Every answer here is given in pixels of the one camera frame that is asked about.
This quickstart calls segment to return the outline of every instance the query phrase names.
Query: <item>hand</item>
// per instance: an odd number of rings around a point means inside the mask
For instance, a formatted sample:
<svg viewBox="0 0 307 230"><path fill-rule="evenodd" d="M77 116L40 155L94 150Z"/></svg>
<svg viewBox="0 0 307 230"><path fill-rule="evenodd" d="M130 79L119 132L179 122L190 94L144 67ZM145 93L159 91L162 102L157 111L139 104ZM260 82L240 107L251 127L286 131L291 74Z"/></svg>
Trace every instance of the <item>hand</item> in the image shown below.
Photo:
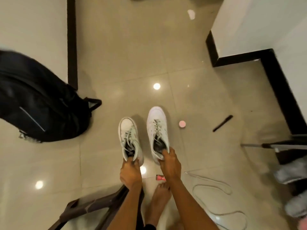
<svg viewBox="0 0 307 230"><path fill-rule="evenodd" d="M127 161L122 163L122 168L120 170L120 180L121 182L131 190L132 187L142 188L142 175L140 171L140 166L138 165L138 159L133 163L132 157L129 157Z"/></svg>
<svg viewBox="0 0 307 230"><path fill-rule="evenodd" d="M175 150L170 147L169 153L167 150L162 151L162 155L164 156L164 161L159 160L161 170L166 180L171 179L179 179L181 178L181 164L177 158Z"/></svg>

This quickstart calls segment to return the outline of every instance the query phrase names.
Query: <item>shoe insole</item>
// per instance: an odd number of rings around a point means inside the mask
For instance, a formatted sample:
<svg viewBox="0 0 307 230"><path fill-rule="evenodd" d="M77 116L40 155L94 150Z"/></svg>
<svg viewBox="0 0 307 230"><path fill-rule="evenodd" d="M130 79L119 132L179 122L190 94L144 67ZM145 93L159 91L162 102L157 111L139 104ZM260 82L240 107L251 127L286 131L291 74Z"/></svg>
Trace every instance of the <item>shoe insole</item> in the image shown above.
<svg viewBox="0 0 307 230"><path fill-rule="evenodd" d="M125 149L126 149L126 154L128 157L134 157L135 155L135 148L133 147L133 145L129 145L128 142L126 142L125 144Z"/></svg>
<svg viewBox="0 0 307 230"><path fill-rule="evenodd" d="M153 143L153 149L157 152L162 154L163 149L166 149L166 144L162 139L158 139L157 136L155 136L154 143Z"/></svg>

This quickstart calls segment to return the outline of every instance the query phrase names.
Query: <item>black backpack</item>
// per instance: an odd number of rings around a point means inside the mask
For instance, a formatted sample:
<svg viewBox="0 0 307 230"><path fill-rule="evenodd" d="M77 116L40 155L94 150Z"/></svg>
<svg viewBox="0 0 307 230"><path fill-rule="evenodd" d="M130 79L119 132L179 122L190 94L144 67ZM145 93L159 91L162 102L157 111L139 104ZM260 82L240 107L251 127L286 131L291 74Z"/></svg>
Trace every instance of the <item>black backpack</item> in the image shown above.
<svg viewBox="0 0 307 230"><path fill-rule="evenodd" d="M89 108L89 102L95 103ZM0 50L0 118L39 142L71 139L89 126L101 100L75 90L34 59Z"/></svg>

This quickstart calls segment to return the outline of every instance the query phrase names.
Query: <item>black baseboard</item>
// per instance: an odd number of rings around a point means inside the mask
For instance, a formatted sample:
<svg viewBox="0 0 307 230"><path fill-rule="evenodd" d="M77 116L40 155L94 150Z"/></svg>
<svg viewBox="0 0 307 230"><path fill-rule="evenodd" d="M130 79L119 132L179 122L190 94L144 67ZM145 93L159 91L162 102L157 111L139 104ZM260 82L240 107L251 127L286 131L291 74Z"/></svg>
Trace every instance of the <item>black baseboard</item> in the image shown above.
<svg viewBox="0 0 307 230"><path fill-rule="evenodd" d="M219 57L211 31L207 37L206 44L213 67L260 59L291 133L307 134L307 124L273 49Z"/></svg>
<svg viewBox="0 0 307 230"><path fill-rule="evenodd" d="M68 84L78 90L75 0L67 0L67 76Z"/></svg>

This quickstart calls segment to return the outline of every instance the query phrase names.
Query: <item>shoelace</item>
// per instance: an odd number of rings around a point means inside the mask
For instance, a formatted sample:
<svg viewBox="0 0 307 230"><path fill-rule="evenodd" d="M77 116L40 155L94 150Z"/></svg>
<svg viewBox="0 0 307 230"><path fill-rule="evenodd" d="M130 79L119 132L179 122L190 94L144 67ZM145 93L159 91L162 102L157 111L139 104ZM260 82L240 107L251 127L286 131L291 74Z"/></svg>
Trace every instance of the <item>shoelace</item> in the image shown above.
<svg viewBox="0 0 307 230"><path fill-rule="evenodd" d="M132 150L135 151L135 146L133 145L133 139L131 136L131 130L132 128L130 128L129 131L125 132L125 138L122 140L122 147L125 149L125 151L127 151L129 154L132 154ZM128 144L130 150L126 149L126 143Z"/></svg>
<svg viewBox="0 0 307 230"><path fill-rule="evenodd" d="M244 227L243 227L241 230L246 230L246 228L248 227L248 221L247 221L246 214L245 214L244 212L242 212L242 211L234 211L234 212L223 213L223 214L213 213L213 212L209 211L209 209L207 208L207 206L205 205L205 203L194 193L194 190L195 190L196 187L202 186L202 187L206 187L206 188L212 188L212 189L221 190L221 191L224 192L225 194L231 195L231 194L232 194L232 189L231 189L231 186L230 186L230 185L228 185L228 184L225 183L225 182L220 182L220 181L217 181L217 180L214 180L214 179L210 179L210 178L198 176L198 175L195 175L195 174L191 174L190 172L185 172L185 174L187 174L187 175L189 175L189 176L191 176L191 177L194 177L194 178L199 178L199 179L202 179L202 180L205 180L205 181L215 182L215 183L217 183L217 184L219 184L219 185L224 185L226 188L221 189L220 187L214 186L214 185L197 184L197 185L193 186L193 188L192 188L192 193L193 193L193 196L195 196L195 197L198 199L198 201L202 204L202 206L204 207L205 212L209 215L209 217L214 221L214 223L215 223L216 225L218 225L218 226L220 226L220 227L222 227L222 228L224 228L224 229L226 229L226 230L229 230L229 229L226 228L225 226L223 226L223 225L217 223L216 220L219 220L219 219L220 219L220 216L233 215L233 214L236 214L236 213L237 213L237 214L242 214L242 215L244 215L244 217L245 217L245 225L244 225Z"/></svg>
<svg viewBox="0 0 307 230"><path fill-rule="evenodd" d="M154 123L155 134L157 136L157 139L154 138L154 140L157 141L158 144L161 144L159 139L162 138L162 133L161 133L162 125L160 124L160 120L158 119L155 119L153 123Z"/></svg>

